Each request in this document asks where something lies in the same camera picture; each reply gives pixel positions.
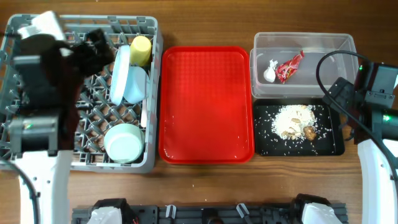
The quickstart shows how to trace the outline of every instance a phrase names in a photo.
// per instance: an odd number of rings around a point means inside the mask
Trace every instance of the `dish rack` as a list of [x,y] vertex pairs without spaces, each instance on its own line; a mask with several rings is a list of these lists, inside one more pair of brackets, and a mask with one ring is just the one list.
[[[20,27],[30,25],[37,15],[16,14],[6,27],[6,34],[15,34]],[[152,61],[144,70],[149,74],[150,85],[147,98],[148,120],[146,128],[141,126],[142,102],[130,104],[123,101],[116,106],[109,99],[113,64],[100,73],[85,80],[76,107],[80,109],[80,122],[75,133],[75,148],[71,170],[93,172],[150,172],[155,164],[157,134],[157,89],[159,86],[163,37],[157,20],[149,16],[80,16],[63,15],[60,21],[65,28],[69,44],[87,41],[87,33],[102,29],[109,46],[117,50],[121,45],[130,44],[138,35],[146,36],[152,42]],[[11,65],[13,51],[18,48],[12,37],[5,36],[0,48],[0,156],[13,161],[10,151],[9,125],[21,103],[20,92],[23,83]],[[105,153],[103,137],[114,125],[134,124],[145,132],[145,150],[138,160],[130,164],[113,162]],[[7,169],[0,163],[0,169]]]

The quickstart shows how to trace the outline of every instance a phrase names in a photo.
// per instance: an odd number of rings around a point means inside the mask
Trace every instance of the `red wrapper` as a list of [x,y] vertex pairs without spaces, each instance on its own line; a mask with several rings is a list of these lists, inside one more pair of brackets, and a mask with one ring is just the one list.
[[291,60],[279,65],[275,73],[278,79],[284,84],[299,68],[299,63],[301,59],[304,58],[303,51],[300,54],[294,56]]

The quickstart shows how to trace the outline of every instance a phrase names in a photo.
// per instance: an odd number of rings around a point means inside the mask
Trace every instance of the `red tray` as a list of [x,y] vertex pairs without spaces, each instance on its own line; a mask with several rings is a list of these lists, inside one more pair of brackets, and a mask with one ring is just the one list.
[[159,153],[171,164],[239,164],[254,154],[249,56],[172,47],[162,59]]

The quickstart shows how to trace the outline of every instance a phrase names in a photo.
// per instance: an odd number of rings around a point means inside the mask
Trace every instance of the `table surface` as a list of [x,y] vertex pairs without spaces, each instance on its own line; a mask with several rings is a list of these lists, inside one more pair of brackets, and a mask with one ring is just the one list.
[[[154,16],[164,49],[174,45],[238,45],[249,52],[257,32],[351,34],[371,60],[398,64],[398,1],[128,1],[1,0],[0,27],[17,13]],[[130,204],[203,205],[289,202],[297,194],[347,204],[350,223],[361,222],[362,177],[357,147],[342,156],[260,157],[238,166],[171,166],[157,159],[146,175],[71,172],[70,210],[103,198]],[[19,223],[19,184],[0,172],[0,223]]]

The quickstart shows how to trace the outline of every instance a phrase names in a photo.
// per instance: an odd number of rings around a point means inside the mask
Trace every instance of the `white cup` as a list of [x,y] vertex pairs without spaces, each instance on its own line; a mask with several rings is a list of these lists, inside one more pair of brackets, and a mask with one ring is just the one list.
[[144,150],[144,133],[133,124],[118,124],[104,138],[109,158],[121,164],[135,161]]

